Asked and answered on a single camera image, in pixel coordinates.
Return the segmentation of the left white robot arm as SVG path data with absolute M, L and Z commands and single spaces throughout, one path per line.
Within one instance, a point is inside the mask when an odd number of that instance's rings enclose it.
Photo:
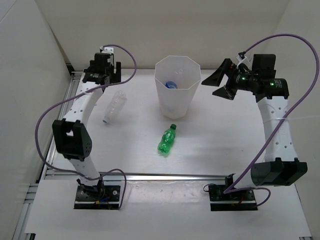
M 89 117 L 98 99 L 103 95 L 104 89 L 99 88 L 92 92 L 85 91 L 109 83 L 121 82 L 121 63 L 109 65 L 102 71 L 101 65 L 94 66 L 90 62 L 90 70 L 85 70 L 80 78 L 77 94 L 82 96 L 73 101 L 69 111 L 61 120 L 52 124 L 54 141 L 57 152 L 73 165 L 75 170 L 82 174 L 77 182 L 81 190 L 93 200 L 100 200 L 105 194 L 103 181 L 97 179 L 100 174 L 90 157 L 92 140 L 86 129 Z

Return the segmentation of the green plastic soda bottle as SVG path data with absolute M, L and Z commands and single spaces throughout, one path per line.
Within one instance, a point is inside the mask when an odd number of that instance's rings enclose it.
M 171 124 L 170 127 L 164 131 L 161 140 L 157 146 L 157 150 L 162 155 L 168 155 L 176 138 L 176 129 L 175 124 Z

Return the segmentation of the clear unlabelled plastic bottle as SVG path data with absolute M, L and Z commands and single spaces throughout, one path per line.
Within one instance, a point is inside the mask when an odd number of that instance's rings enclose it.
M 123 90 L 117 90 L 105 110 L 103 123 L 111 124 L 114 122 L 122 111 L 127 99 L 127 94 Z

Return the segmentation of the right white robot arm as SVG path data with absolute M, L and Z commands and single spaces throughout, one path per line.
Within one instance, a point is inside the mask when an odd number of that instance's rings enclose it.
M 243 189 L 259 186 L 290 186 L 307 171 L 293 145 L 288 113 L 289 88 L 283 78 L 276 77 L 276 56 L 255 54 L 251 68 L 226 58 L 219 68 L 202 81 L 204 86 L 218 89 L 212 94 L 233 100 L 237 91 L 251 92 L 262 118 L 266 147 L 263 162 L 255 162 L 246 173 L 232 174 L 224 193 L 230 200 L 238 199 Z

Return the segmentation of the clear bottle with blue label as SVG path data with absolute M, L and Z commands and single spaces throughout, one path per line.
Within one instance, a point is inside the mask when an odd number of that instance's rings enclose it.
M 165 83 L 165 87 L 167 87 L 168 89 L 177 89 L 178 85 L 174 81 L 167 81 Z

